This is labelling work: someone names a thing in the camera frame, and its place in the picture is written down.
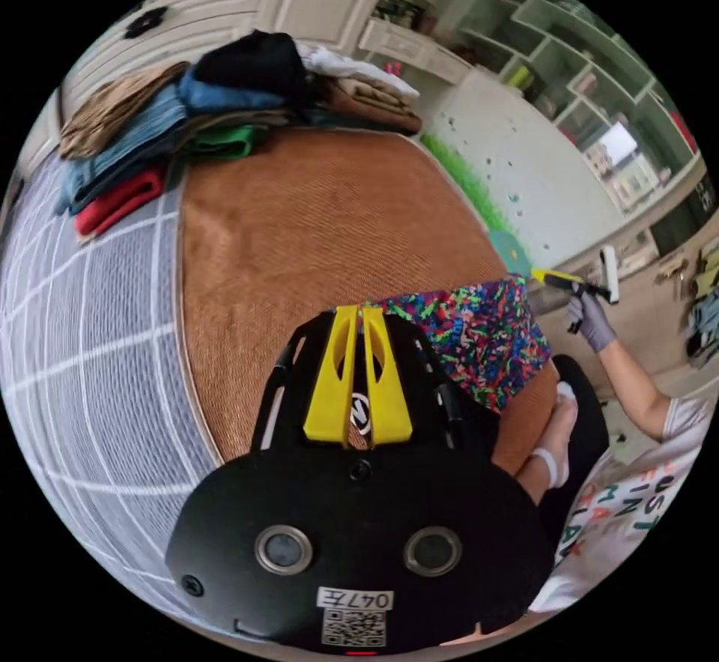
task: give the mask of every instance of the tan folded cloth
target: tan folded cloth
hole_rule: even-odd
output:
[[[152,96],[189,66],[163,63],[101,85],[63,126],[60,157],[83,160],[102,153]]]
[[[363,83],[354,78],[338,78],[337,85],[352,98],[360,98],[361,100],[376,100],[391,106],[392,108],[407,109],[405,105],[396,95],[391,95],[372,85]]]
[[[422,129],[422,119],[408,108],[393,108],[379,100],[360,100],[345,93],[333,80],[327,83],[327,96],[327,108],[335,113],[350,115],[353,118],[365,118],[368,121],[406,130],[408,133],[418,133]]]
[[[372,78],[371,76],[363,75],[362,73],[353,73],[351,79],[356,80],[361,83],[365,83],[367,85],[370,85],[372,88],[382,91],[383,93],[387,93],[388,95],[391,95],[391,96],[397,98],[401,103],[403,103],[406,106],[409,106],[412,104],[413,99],[411,97],[402,93],[398,88],[395,88],[394,85],[386,83],[383,80],[377,80],[376,78]]]

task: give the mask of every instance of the hand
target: hand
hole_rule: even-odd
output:
[[[579,286],[576,282],[571,284],[576,293]],[[616,340],[616,333],[609,325],[600,302],[587,292],[582,297],[573,295],[567,308],[572,323],[581,322],[579,332],[595,353],[600,353],[612,341]]]

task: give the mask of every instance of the blue folded towel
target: blue folded towel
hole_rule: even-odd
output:
[[[174,153],[182,142],[187,117],[178,86],[170,83],[102,153],[87,160],[64,162],[55,214],[69,209],[70,215],[76,215],[98,195],[142,172],[151,160]]]
[[[178,83],[180,98],[190,113],[221,113],[235,110],[282,108],[286,101],[279,95],[243,88],[223,88],[195,79],[191,67]]]

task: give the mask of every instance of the colorful patterned fabric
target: colorful patterned fabric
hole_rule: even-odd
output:
[[[520,276],[370,304],[419,325],[445,372],[494,412],[504,410],[551,356]]]

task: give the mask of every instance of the black folded cloth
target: black folded cloth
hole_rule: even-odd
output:
[[[200,58],[194,77],[224,88],[274,93],[284,97],[290,107],[310,106],[318,98],[312,76],[286,33],[255,30],[215,48]]]

